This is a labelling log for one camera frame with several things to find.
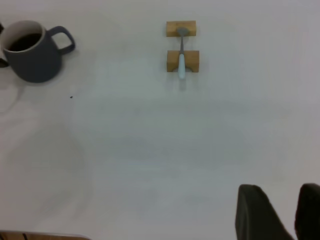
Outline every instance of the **white surface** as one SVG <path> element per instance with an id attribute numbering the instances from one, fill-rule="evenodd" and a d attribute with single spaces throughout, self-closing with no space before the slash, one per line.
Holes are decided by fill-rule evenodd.
<path id="1" fill-rule="evenodd" d="M 62 25 L 77 52 L 46 84 L 0 69 L 0 228 L 236 239 L 249 183 L 294 234 L 300 186 L 320 183 L 319 11 L 317 0 L 3 0 L 5 26 Z M 200 50 L 200 70 L 185 85 L 165 68 L 174 20 L 198 25 L 185 49 Z"/>

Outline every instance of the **mug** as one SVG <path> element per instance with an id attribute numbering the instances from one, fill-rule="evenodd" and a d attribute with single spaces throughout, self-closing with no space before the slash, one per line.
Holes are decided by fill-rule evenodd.
<path id="1" fill-rule="evenodd" d="M 59 33 L 67 35 L 71 45 L 58 49 L 52 36 Z M 58 74 L 62 55 L 75 50 L 76 43 L 63 26 L 46 30 L 36 21 L 25 20 L 3 30 L 0 46 L 8 64 L 20 78 L 31 83 L 43 83 Z"/>

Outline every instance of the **small wooden block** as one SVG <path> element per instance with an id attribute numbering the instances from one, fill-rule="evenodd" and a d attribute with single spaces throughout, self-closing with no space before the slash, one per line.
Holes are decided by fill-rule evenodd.
<path id="1" fill-rule="evenodd" d="M 177 28 L 184 27 L 189 30 L 186 36 L 195 36 L 197 34 L 196 21 L 167 21 L 166 22 L 166 36 L 180 37 L 177 33 Z"/>
<path id="2" fill-rule="evenodd" d="M 168 51 L 166 59 L 166 71 L 173 72 L 179 67 L 180 51 Z M 199 72 L 200 53 L 199 51 L 184 51 L 184 64 L 194 73 Z"/>

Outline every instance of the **tabletop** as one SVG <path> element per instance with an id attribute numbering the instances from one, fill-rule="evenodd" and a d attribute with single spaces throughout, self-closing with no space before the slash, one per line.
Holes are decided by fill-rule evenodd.
<path id="1" fill-rule="evenodd" d="M 64 26 L 76 51 L 49 82 L 0 69 L 0 229 L 93 240 L 236 239 L 240 184 L 294 235 L 319 183 L 316 0 L 4 0 L 0 22 Z M 199 73 L 167 73 L 178 38 Z M 69 44 L 54 37 L 59 47 Z"/>

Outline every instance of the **coffee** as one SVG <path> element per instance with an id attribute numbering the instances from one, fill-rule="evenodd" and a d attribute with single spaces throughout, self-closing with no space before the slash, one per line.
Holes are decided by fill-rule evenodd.
<path id="1" fill-rule="evenodd" d="M 41 36 L 42 35 L 40 33 L 25 35 L 15 41 L 8 50 L 12 52 L 20 52 L 29 49 L 40 40 Z"/>

